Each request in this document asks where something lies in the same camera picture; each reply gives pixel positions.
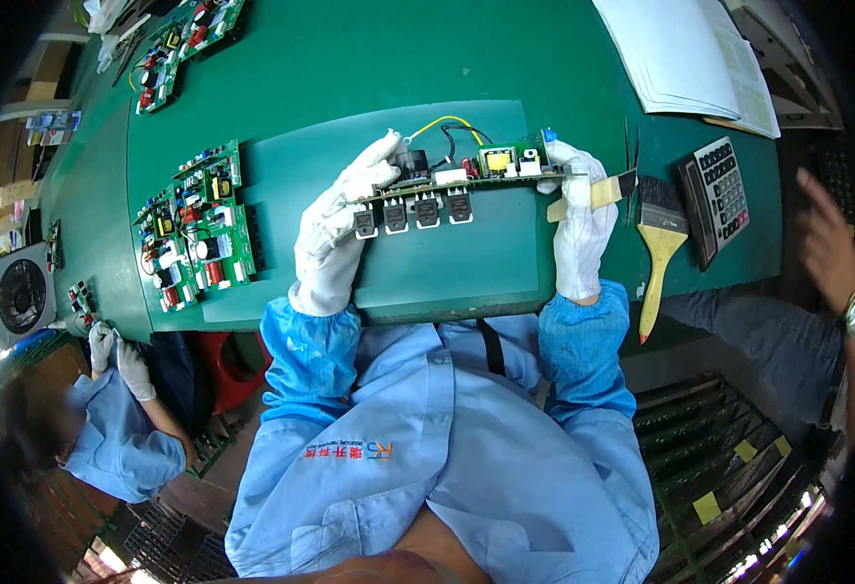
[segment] red capacitor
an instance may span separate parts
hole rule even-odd
[[[188,205],[181,211],[181,224],[188,225],[190,223],[197,222],[203,219],[203,213],[200,212],[199,208],[194,208],[192,205]]]
[[[211,262],[206,265],[207,268],[207,283],[212,286],[213,284],[219,284],[223,280],[225,280],[225,275],[223,274],[223,263],[222,262]]]
[[[191,49],[195,49],[200,43],[207,39],[207,32],[209,28],[204,24],[201,26],[195,33],[191,35],[191,37],[187,40],[187,44]]]
[[[181,303],[181,298],[178,296],[177,288],[168,288],[165,290],[165,306],[173,309]]]
[[[146,89],[139,97],[139,104],[143,109],[148,108],[154,103],[154,89]]]
[[[480,178],[479,169],[473,166],[473,162],[469,158],[464,158],[460,161],[460,168],[466,170],[467,174],[473,177],[474,179]]]

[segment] gloved hand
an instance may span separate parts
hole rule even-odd
[[[619,209],[609,204],[590,210],[590,185],[606,179],[606,170],[589,152],[559,140],[548,142],[548,158],[562,164],[569,172],[588,172],[589,177],[544,179],[538,182],[539,193],[553,193],[562,186],[567,199],[567,218],[558,224],[554,236],[554,259],[558,268],[558,292],[568,300],[583,300],[599,294],[599,259],[609,236],[613,234]]]
[[[116,341],[116,367],[119,375],[130,386],[132,395],[140,402],[153,400],[157,395],[154,386],[148,379],[148,367],[145,360],[141,358],[135,347],[128,344],[122,338]]]
[[[351,287],[359,266],[364,241],[349,234],[353,214],[364,210],[353,204],[355,196],[371,186],[383,188],[401,175],[386,158],[401,141],[389,130],[385,137],[367,147],[327,191],[301,215],[295,243],[297,282],[288,291],[291,306],[300,313],[328,317],[350,304]]]
[[[112,339],[112,327],[106,322],[97,322],[90,329],[90,365],[97,373],[110,368]]]

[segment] green workbench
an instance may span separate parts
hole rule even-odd
[[[254,6],[242,40],[189,64],[177,102],[152,116],[135,115],[134,94],[124,78],[110,89],[114,68],[94,74],[97,41],[83,56],[74,91],[83,126],[56,157],[39,200],[50,210],[43,214],[46,222],[62,219],[66,266],[56,279],[58,294],[71,279],[88,281],[102,317],[126,336],[256,329],[265,303],[285,293],[294,279],[291,245],[300,211],[351,161],[350,153],[385,134],[385,125],[350,117],[443,102],[470,102],[467,119],[478,127],[477,120],[489,117],[482,104],[476,108],[477,100],[512,102],[524,112],[527,131],[554,128],[561,139],[599,158],[611,175],[626,169],[626,118],[633,142],[641,130],[640,173],[669,180],[672,163],[728,134],[743,169],[752,221],[706,273],[697,269],[691,246],[683,246],[670,262],[665,294],[779,273],[782,217],[774,142],[690,117],[644,115],[589,2],[534,10],[503,0],[494,10],[470,6],[457,13],[443,3],[410,2],[360,13],[357,5],[337,1],[249,1]],[[462,21],[470,15],[475,18]],[[509,128],[506,138],[493,136],[497,141],[518,137],[512,135],[515,116],[497,122],[492,108],[489,116],[487,123]],[[407,135],[431,120],[403,120],[407,125],[396,129]],[[354,123],[355,136],[349,131]],[[314,134],[311,126],[339,129],[334,140],[339,145],[333,146],[327,132]],[[425,140],[445,144],[439,131],[428,138],[430,132]],[[288,133],[304,138],[292,148],[287,140],[270,139]],[[321,138],[317,147],[309,137],[314,135]],[[165,315],[150,283],[140,281],[131,219],[145,199],[165,187],[178,164],[232,138],[242,144],[242,192],[258,207],[257,239],[269,269],[254,285]],[[425,147],[432,158],[444,154],[445,146],[432,151],[421,139],[412,147]],[[475,147],[468,144],[468,139],[457,141],[458,147]],[[332,156],[323,156],[315,166],[319,172],[308,175],[301,160],[319,160],[318,149]],[[304,167],[289,172],[295,164]],[[495,200],[483,196],[473,197],[476,218],[469,225],[423,232],[412,227],[416,233],[407,237],[380,236],[369,243],[355,298],[368,322],[527,312],[550,299],[555,226],[544,222],[543,209],[552,199],[528,188],[510,189]],[[625,284],[636,301],[650,259],[634,217],[631,225],[625,218],[620,203],[600,274]],[[493,251],[498,262],[488,261]]]

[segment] worker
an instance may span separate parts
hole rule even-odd
[[[34,368],[4,388],[0,450],[16,482],[60,467],[127,503],[152,498],[197,460],[139,352],[104,322],[90,330],[90,378],[54,384]]]
[[[855,245],[827,189],[804,169],[798,184],[811,201],[798,219],[804,232],[799,256],[831,316],[732,289],[665,298],[661,313],[714,333],[749,357],[777,422],[789,429],[807,425],[801,445],[822,464],[836,441],[840,447],[845,441],[849,451],[855,442]],[[839,437],[842,430],[828,424],[838,397],[846,400],[845,433]]]
[[[539,317],[362,329],[349,301],[364,242],[345,192],[397,179],[399,140],[367,147],[301,217],[297,282],[260,325],[270,408],[230,561],[288,582],[641,582],[658,533],[617,355],[629,299],[598,278],[618,216],[589,207],[602,165],[547,145],[589,177],[563,181],[558,294]],[[542,377],[557,388],[546,411],[530,398]]]

